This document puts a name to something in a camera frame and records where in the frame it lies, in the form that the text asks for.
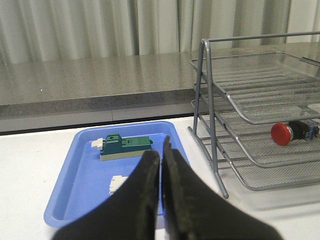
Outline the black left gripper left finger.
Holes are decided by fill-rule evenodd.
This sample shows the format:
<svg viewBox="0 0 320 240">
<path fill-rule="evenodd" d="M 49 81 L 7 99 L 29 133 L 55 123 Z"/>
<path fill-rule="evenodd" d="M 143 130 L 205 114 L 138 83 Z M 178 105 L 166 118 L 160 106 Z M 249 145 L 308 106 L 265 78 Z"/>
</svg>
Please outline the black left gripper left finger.
<svg viewBox="0 0 320 240">
<path fill-rule="evenodd" d="M 153 240 L 160 156 L 147 150 L 124 183 L 98 207 L 62 227 L 54 240 Z"/>
</svg>

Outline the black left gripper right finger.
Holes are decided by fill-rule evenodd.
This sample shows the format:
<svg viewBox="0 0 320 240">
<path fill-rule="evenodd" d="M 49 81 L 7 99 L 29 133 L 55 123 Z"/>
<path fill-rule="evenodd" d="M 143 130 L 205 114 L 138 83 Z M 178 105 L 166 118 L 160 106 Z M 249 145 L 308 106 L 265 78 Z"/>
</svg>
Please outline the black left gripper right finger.
<svg viewBox="0 0 320 240">
<path fill-rule="evenodd" d="M 278 231 L 211 190 L 167 136 L 163 143 L 161 200 L 171 240 L 280 240 Z"/>
</svg>

